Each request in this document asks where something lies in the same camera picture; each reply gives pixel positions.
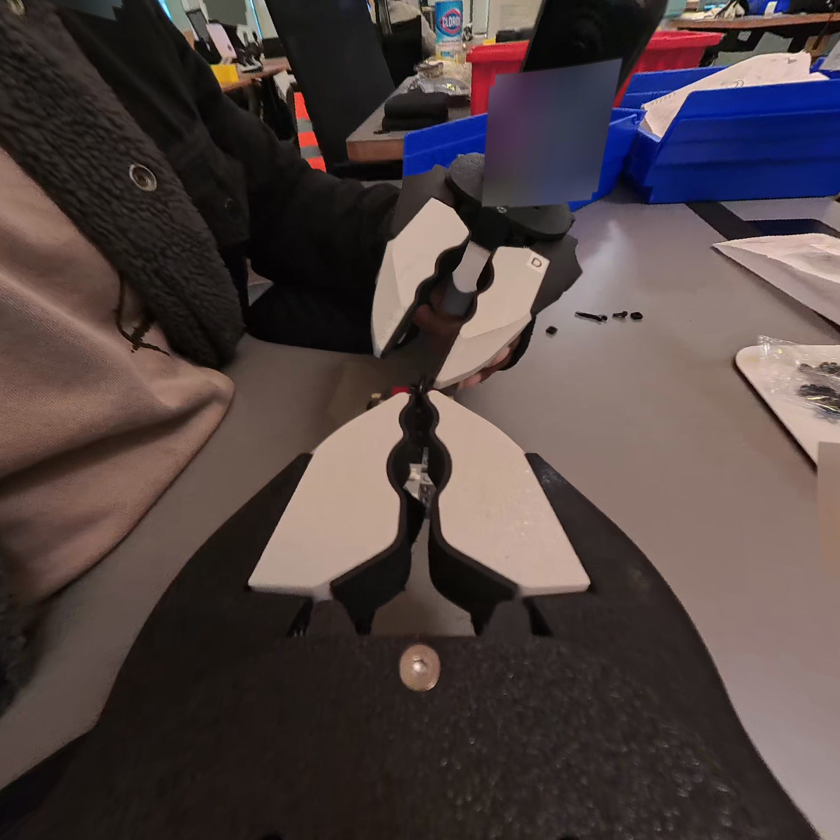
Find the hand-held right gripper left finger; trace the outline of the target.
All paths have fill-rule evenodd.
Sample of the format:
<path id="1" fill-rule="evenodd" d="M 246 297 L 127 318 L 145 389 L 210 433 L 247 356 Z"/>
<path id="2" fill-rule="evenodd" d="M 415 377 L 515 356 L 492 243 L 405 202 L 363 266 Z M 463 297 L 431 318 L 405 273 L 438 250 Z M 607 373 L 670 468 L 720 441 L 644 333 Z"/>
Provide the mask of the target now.
<path id="1" fill-rule="evenodd" d="M 355 631 L 405 591 L 427 504 L 411 490 L 427 394 L 399 392 L 313 450 L 250 577 L 256 593 L 341 604 Z"/>

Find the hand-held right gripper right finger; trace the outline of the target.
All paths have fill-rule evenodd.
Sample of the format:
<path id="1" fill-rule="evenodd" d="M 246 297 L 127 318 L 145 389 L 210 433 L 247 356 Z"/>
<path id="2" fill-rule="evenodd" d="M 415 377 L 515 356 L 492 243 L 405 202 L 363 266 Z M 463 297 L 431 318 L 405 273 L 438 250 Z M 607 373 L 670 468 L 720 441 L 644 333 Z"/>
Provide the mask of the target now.
<path id="1" fill-rule="evenodd" d="M 431 413 L 430 579 L 480 635 L 500 604 L 586 592 L 591 578 L 524 450 L 440 392 Z"/>

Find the toy brick car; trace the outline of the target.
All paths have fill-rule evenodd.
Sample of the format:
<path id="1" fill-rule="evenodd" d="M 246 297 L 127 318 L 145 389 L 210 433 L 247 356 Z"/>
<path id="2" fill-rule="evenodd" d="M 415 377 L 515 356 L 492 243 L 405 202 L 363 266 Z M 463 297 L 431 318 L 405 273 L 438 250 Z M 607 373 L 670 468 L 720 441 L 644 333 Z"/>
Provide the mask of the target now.
<path id="1" fill-rule="evenodd" d="M 403 385 L 394 386 L 385 391 L 373 392 L 365 406 L 365 411 L 372 410 L 397 394 L 411 395 L 411 392 L 410 387 Z M 412 444 L 410 456 L 404 489 L 427 511 L 436 493 L 436 486 L 428 474 L 429 448 L 427 444 L 422 440 L 419 443 Z"/>

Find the person's left forearm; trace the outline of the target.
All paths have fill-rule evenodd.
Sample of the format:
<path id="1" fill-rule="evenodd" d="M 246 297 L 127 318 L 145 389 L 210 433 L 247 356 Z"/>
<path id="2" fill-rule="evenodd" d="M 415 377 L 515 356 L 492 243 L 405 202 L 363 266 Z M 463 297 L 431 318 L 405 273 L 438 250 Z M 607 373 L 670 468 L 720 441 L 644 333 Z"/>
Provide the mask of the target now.
<path id="1" fill-rule="evenodd" d="M 377 273 L 399 189 L 311 168 L 297 148 L 233 103 L 222 128 L 245 169 L 246 258 L 271 283 L 245 312 L 255 339 L 372 354 Z"/>

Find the grey desk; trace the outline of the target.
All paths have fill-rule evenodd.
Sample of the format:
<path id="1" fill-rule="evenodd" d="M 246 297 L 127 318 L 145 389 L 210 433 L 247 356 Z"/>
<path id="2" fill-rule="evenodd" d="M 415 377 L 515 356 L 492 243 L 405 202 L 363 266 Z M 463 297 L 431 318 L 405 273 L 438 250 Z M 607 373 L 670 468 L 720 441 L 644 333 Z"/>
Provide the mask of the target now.
<path id="1" fill-rule="evenodd" d="M 685 205 L 617 190 L 579 211 L 574 231 L 582 277 L 542 314 L 519 364 L 463 404 L 544 457 L 656 565 L 765 761 L 838 838 L 838 575 L 820 551 L 816 475 L 733 363 L 761 335 L 829 344 L 836 331 L 723 258 Z M 48 605 L 35 674 L 2 715 L 2 786 L 93 725 L 186 560 L 353 400 L 366 403 L 375 385 L 358 362 L 243 341 L 234 404 L 204 451 Z"/>

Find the person's left hand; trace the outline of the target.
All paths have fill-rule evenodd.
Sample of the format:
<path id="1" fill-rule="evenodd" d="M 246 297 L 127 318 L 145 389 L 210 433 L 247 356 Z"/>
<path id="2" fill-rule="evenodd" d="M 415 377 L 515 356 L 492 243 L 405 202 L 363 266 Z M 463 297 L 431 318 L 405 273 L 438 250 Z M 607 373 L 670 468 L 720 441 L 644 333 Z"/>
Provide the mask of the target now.
<path id="1" fill-rule="evenodd" d="M 482 369 L 468 376 L 463 381 L 452 386 L 454 392 L 464 391 L 487 381 L 498 372 L 506 371 L 515 366 L 527 351 L 536 318 L 532 317 L 528 325 L 519 333 L 516 339 L 499 350 Z"/>

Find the wooden table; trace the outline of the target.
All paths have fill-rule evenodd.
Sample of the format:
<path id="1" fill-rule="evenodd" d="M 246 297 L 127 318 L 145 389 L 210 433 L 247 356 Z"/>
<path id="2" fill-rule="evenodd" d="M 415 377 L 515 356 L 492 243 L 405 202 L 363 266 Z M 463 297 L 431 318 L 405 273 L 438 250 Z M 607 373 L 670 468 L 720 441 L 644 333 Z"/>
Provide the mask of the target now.
<path id="1" fill-rule="evenodd" d="M 714 16 L 697 17 L 683 14 L 663 24 L 668 30 L 710 33 L 753 33 L 771 32 L 782 37 L 803 36 L 805 39 L 819 35 L 829 35 L 838 31 L 838 2 L 831 2 L 821 12 L 796 10 L 771 14 L 741 15 L 726 17 L 722 11 Z"/>
<path id="2" fill-rule="evenodd" d="M 395 96 L 397 93 L 413 89 L 417 88 L 414 87 L 413 77 L 409 77 L 388 98 Z M 452 104 L 450 104 L 448 110 L 448 122 L 470 116 L 470 97 L 452 98 Z M 390 167 L 393 170 L 402 168 L 403 140 L 409 132 L 381 133 L 383 105 L 385 101 L 346 140 L 346 151 L 350 163 L 364 166 Z"/>

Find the black zip pouch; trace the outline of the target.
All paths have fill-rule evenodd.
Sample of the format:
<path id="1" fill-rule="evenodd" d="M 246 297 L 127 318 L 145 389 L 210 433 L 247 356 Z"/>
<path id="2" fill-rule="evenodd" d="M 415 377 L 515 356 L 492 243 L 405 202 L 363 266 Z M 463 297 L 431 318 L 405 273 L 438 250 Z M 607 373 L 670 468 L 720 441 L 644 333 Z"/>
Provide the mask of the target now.
<path id="1" fill-rule="evenodd" d="M 413 89 L 388 98 L 381 133 L 412 132 L 446 123 L 453 98 L 441 91 Z"/>

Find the orange reflective vest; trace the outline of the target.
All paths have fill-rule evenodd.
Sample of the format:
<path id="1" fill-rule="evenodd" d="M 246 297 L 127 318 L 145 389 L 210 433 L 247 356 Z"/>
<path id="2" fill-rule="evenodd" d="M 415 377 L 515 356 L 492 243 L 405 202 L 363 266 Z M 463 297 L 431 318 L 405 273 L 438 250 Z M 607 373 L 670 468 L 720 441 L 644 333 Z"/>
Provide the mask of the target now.
<path id="1" fill-rule="evenodd" d="M 298 90 L 293 92 L 293 115 L 296 122 L 297 145 L 301 157 L 313 170 L 325 172 L 326 164 L 319 148 L 317 136 L 310 121 L 305 99 Z"/>

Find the clear plastic bags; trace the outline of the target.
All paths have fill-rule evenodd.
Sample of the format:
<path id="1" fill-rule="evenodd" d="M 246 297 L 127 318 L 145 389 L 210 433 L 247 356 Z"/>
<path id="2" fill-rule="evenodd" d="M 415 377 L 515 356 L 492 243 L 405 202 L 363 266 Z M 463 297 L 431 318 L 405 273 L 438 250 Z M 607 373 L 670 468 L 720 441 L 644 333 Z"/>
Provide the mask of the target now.
<path id="1" fill-rule="evenodd" d="M 432 56 L 416 66 L 413 84 L 424 92 L 442 92 L 452 97 L 469 98 L 471 69 L 465 62 Z"/>

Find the white paper sheets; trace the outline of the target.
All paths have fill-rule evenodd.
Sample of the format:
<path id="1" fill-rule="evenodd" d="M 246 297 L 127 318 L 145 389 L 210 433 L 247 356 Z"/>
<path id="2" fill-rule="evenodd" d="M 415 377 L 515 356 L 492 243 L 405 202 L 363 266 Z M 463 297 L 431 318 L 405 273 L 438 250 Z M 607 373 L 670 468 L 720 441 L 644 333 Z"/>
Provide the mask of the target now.
<path id="1" fill-rule="evenodd" d="M 643 105 L 643 129 L 661 139 L 677 113 L 697 91 L 753 88 L 827 80 L 821 71 L 812 71 L 812 58 L 806 52 L 761 54 L 720 69 L 708 77 L 678 88 Z"/>

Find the beige sweatshirt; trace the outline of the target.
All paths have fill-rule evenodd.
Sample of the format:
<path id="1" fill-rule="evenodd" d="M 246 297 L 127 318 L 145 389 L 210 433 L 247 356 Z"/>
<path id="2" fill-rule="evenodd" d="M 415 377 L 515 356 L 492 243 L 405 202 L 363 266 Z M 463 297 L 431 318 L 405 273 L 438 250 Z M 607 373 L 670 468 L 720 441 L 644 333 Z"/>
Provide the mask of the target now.
<path id="1" fill-rule="evenodd" d="M 174 353 L 36 182 L 1 158 L 2 575 L 41 602 L 139 523 L 235 386 Z"/>

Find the white instruction paper sheet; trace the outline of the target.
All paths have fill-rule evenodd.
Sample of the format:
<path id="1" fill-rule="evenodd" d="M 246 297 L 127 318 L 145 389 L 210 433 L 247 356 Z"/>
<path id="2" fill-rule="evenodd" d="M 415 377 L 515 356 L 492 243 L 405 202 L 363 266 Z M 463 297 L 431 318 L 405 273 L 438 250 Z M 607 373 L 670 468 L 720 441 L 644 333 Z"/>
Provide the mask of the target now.
<path id="1" fill-rule="evenodd" d="M 713 248 L 788 297 L 839 324 L 839 239 L 789 234 L 722 241 Z"/>

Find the black fleece jacket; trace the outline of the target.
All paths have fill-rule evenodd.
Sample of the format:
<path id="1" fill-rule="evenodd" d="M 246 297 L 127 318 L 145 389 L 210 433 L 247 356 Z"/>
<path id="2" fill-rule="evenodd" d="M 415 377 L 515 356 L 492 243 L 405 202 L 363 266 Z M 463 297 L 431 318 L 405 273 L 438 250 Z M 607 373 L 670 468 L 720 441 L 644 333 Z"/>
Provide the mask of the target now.
<path id="1" fill-rule="evenodd" d="M 228 364 L 244 324 L 215 239 L 47 2 L 2 2 L 1 70 L 2 151 L 118 272 L 173 351 Z"/>

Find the clear bag of black parts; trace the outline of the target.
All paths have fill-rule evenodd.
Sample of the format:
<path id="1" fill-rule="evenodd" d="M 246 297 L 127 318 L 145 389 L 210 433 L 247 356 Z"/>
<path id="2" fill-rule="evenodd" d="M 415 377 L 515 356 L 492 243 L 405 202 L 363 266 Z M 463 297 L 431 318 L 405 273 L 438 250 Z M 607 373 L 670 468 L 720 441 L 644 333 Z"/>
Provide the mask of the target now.
<path id="1" fill-rule="evenodd" d="M 814 414 L 838 423 L 839 347 L 803 344 L 761 335 L 758 338 L 760 381 L 773 398 L 809 406 Z"/>

